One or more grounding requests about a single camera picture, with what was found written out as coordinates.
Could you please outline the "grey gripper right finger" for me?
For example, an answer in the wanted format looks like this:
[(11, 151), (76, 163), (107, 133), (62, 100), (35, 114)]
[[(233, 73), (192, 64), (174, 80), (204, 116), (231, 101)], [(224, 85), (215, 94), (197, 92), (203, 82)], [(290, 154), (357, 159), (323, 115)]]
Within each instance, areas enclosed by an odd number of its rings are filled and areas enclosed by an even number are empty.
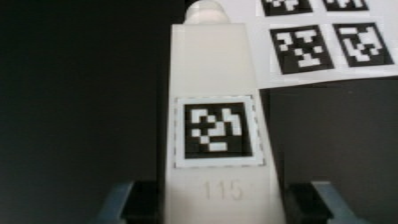
[(284, 210), (288, 224), (355, 224), (355, 214), (329, 181), (288, 185)]

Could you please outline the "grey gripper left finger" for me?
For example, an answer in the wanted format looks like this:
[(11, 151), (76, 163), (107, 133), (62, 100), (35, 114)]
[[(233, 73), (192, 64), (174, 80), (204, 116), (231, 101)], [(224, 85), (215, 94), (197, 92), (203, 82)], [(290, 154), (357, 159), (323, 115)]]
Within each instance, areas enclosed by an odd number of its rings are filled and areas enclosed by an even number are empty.
[(112, 187), (94, 224), (158, 224), (155, 181), (131, 181)]

